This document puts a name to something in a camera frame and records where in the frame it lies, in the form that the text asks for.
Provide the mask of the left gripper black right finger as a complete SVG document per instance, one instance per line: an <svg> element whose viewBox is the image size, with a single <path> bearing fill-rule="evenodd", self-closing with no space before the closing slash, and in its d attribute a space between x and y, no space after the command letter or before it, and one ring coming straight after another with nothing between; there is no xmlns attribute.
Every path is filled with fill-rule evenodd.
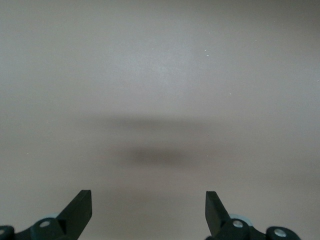
<svg viewBox="0 0 320 240"><path fill-rule="evenodd" d="M299 240L292 230L268 227L265 233L258 231L245 217L229 214L215 191L205 195L205 219L210 231L208 240Z"/></svg>

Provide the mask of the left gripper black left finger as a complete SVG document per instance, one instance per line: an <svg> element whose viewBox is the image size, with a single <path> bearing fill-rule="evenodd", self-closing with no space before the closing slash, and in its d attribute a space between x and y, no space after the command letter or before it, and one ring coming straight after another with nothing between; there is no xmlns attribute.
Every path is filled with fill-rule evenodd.
<svg viewBox="0 0 320 240"><path fill-rule="evenodd" d="M92 217L92 191L81 190L56 216L38 220L15 232L11 225L0 227L2 240L77 240Z"/></svg>

